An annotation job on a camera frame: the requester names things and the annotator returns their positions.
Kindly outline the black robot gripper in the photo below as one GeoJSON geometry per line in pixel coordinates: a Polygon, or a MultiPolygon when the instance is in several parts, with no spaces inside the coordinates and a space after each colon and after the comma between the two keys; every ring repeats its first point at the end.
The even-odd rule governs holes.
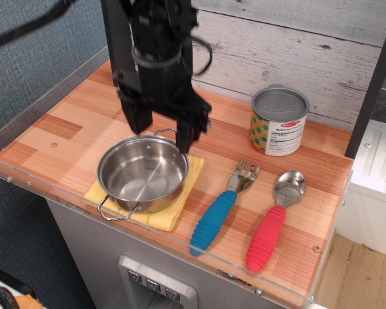
{"type": "Polygon", "coordinates": [[[118,86],[122,110],[133,133],[145,131],[152,124],[155,111],[177,120],[177,148],[181,154],[189,152],[201,132],[210,128],[208,114],[212,110],[192,89],[193,67],[193,54],[182,53],[167,67],[135,68],[139,89],[118,86]]]}

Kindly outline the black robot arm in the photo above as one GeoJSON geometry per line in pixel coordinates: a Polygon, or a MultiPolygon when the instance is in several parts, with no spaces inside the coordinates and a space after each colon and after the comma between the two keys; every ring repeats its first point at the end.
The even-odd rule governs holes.
{"type": "Polygon", "coordinates": [[[187,154],[207,132],[212,107],[193,89],[192,43],[211,46],[191,34],[198,25],[190,1],[121,1],[129,21],[134,75],[114,72],[122,110],[131,130],[140,134],[157,112],[177,122],[176,146],[187,154]]]}

